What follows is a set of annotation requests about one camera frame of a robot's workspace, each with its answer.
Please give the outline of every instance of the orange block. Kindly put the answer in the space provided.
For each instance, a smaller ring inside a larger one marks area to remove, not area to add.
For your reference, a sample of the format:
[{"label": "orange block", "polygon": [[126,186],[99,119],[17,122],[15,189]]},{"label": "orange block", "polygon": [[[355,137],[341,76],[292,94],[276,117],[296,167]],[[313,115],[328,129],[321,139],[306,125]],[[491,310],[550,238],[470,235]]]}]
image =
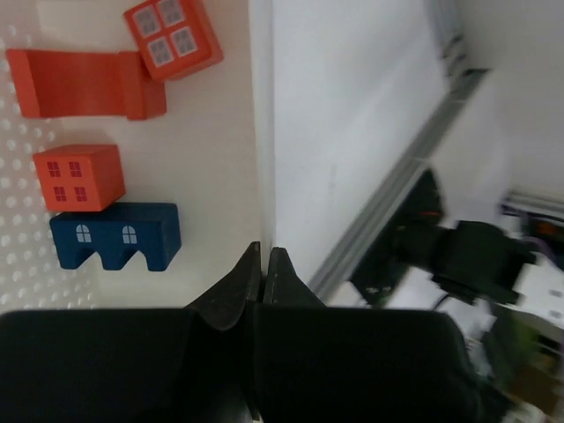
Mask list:
[{"label": "orange block", "polygon": [[151,79],[139,52],[6,52],[24,117],[127,116],[167,112],[165,86]]},{"label": "orange block", "polygon": [[223,60],[201,0],[147,0],[123,16],[155,80],[183,78]]},{"label": "orange block", "polygon": [[125,195],[116,145],[66,145],[33,155],[52,212],[101,212]]}]

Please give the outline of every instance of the white wall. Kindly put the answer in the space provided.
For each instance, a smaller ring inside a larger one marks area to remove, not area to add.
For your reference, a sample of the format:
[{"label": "white wall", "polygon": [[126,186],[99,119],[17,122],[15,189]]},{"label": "white wall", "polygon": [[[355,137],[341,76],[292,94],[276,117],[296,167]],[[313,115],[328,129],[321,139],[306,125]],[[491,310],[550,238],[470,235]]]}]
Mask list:
[{"label": "white wall", "polygon": [[431,159],[453,219],[494,223],[497,204],[511,187],[503,82],[497,70],[485,76]]},{"label": "white wall", "polygon": [[277,245],[308,281],[446,92],[423,0],[275,0]]},{"label": "white wall", "polygon": [[459,3],[473,63],[501,77],[513,183],[564,197],[564,2]]}]

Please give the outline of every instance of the toy block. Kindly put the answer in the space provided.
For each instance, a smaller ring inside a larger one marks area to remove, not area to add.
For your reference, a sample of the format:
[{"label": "toy block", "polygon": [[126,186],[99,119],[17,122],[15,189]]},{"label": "toy block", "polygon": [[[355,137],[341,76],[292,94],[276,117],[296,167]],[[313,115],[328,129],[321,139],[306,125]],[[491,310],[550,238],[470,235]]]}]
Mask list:
[{"label": "toy block", "polygon": [[97,252],[105,270],[119,271],[140,251],[149,271],[164,271],[182,245],[175,204],[115,203],[100,213],[61,213],[50,225],[69,270]]},{"label": "toy block", "polygon": [[21,113],[28,118],[127,116],[167,112],[165,86],[151,79],[139,52],[6,52]]},{"label": "toy block", "polygon": [[125,195],[117,145],[65,145],[33,162],[52,212],[100,212]]},{"label": "toy block", "polygon": [[201,0],[147,0],[123,16],[155,80],[184,78],[223,60]]}]

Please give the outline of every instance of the orange house block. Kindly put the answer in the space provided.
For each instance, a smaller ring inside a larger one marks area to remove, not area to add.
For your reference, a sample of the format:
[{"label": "orange house block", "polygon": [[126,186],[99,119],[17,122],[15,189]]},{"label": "orange house block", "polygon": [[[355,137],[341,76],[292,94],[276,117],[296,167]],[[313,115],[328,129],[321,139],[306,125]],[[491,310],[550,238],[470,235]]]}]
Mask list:
[{"label": "orange house block", "polygon": [[33,162],[52,212],[101,212],[125,194],[116,145],[66,145]]},{"label": "orange house block", "polygon": [[183,78],[223,60],[201,0],[147,0],[123,16],[157,81]]}]

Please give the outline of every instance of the arched window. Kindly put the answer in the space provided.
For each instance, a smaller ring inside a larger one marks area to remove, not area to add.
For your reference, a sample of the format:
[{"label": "arched window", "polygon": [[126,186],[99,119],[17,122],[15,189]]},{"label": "arched window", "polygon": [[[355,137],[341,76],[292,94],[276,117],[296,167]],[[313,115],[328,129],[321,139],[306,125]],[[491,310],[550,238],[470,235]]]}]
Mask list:
[{"label": "arched window", "polygon": [[92,237],[90,236],[90,229],[86,225],[77,226],[77,239],[81,243],[92,242]]},{"label": "arched window", "polygon": [[137,234],[135,229],[131,226],[123,227],[123,243],[124,244],[137,244]]}]

